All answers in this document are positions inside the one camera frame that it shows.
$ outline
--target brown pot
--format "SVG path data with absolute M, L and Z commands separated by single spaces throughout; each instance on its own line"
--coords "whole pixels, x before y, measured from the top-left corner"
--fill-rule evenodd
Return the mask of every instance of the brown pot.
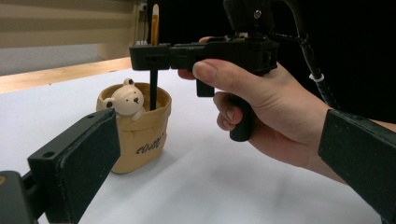
M 149 84 L 135 85 L 144 95 L 143 107 L 146 112 L 138 120 L 122 115 L 117 118 L 120 157 L 111 170 L 116 174 L 132 172 L 160 156 L 166 140 L 166 127 L 171 114 L 171 96 L 158 88 L 157 109 L 149 111 Z M 120 87 L 122 84 L 102 90 L 97 99 L 96 111 L 106 109 L 103 105 L 104 99 L 111 97 Z

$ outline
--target hand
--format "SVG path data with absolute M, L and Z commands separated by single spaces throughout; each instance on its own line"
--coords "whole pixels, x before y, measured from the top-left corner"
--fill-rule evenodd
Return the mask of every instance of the hand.
M 186 70 L 178 73 L 229 92 L 217 92 L 214 97 L 221 129 L 230 131 L 241 121 L 241 109 L 229 101 L 230 93 L 238 95 L 250 103 L 256 115 L 251 145 L 276 160 L 343 182 L 318 156 L 330 108 L 304 89 L 282 65 L 277 66 L 264 77 L 257 77 L 233 63 L 206 59 L 194 65 L 192 74 Z

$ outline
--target white table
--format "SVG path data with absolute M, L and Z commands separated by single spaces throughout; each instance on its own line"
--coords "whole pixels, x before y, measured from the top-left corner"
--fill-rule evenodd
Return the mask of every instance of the white table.
M 24 175 L 27 157 L 94 112 L 99 92 L 127 77 L 149 82 L 149 72 L 127 69 L 1 94 L 0 170 Z M 127 175 L 110 173 L 80 223 L 380 223 L 351 188 L 230 140 L 194 81 L 160 71 L 159 86 L 173 100 L 163 154 Z

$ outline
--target bear face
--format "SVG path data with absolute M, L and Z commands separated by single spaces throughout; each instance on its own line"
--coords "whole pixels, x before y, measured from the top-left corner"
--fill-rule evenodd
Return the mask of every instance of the bear face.
M 144 97 L 131 78 L 126 78 L 123 86 L 114 91 L 110 98 L 103 101 L 104 107 L 114 108 L 123 116 L 132 116 L 133 120 L 139 119 L 146 111 L 143 107 Z

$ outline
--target bear ear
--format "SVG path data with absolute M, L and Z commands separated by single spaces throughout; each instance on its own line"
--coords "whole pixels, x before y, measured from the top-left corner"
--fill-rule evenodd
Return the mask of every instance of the bear ear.
M 103 101 L 103 106 L 104 106 L 105 108 L 112 108 L 112 107 L 113 107 L 113 101 L 114 101 L 114 98 L 106 98 L 106 99 Z
M 128 78 L 126 78 L 124 80 L 123 84 L 124 84 L 124 86 L 126 86 L 126 85 L 134 85 L 134 80 L 128 77 Z

